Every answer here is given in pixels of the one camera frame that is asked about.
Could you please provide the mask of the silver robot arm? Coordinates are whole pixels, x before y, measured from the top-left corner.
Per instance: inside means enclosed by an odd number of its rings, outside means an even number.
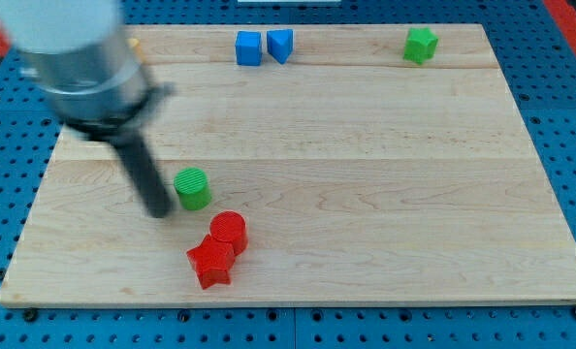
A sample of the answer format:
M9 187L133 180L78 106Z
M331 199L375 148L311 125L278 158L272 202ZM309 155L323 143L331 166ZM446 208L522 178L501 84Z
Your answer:
M0 0L0 26L58 119L109 144L148 214L166 216L173 202L142 127L171 87L130 47L120 2Z

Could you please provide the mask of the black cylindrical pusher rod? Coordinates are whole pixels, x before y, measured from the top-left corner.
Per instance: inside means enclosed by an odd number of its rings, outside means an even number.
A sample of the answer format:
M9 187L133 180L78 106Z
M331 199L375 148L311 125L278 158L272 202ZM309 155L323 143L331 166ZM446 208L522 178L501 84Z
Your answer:
M147 213L153 218L166 217L173 202L162 176L140 134L112 138L112 148L137 190Z

